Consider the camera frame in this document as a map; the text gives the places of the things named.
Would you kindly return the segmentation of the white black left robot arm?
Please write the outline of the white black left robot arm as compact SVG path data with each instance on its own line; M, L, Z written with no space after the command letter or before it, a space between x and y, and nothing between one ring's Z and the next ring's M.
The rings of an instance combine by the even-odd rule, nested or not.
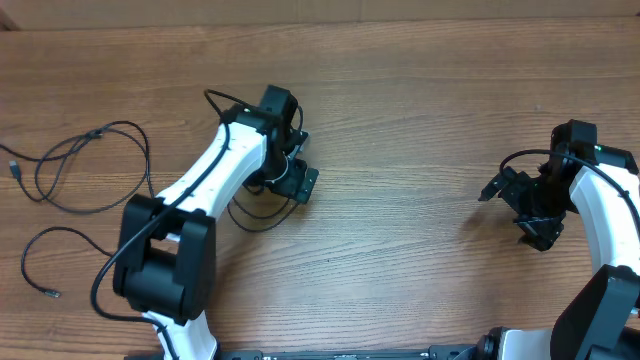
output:
M290 91L270 85L258 105L237 99L219 116L215 139L178 181L127 202L107 264L114 292L156 331L160 359L216 356L205 308L215 281L216 222L237 191L267 189L301 205L318 177L298 156L309 134L292 124L303 110Z

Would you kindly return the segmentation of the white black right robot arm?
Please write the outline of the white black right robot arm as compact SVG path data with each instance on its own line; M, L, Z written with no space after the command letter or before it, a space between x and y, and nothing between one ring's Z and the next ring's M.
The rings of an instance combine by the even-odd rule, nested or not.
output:
M593 276L554 326L494 328L470 359L636 359L639 332L639 168L631 152L599 144L594 124L570 120L551 133L547 161L532 178L502 161L480 201L499 197L517 214L522 242L543 252L580 216Z

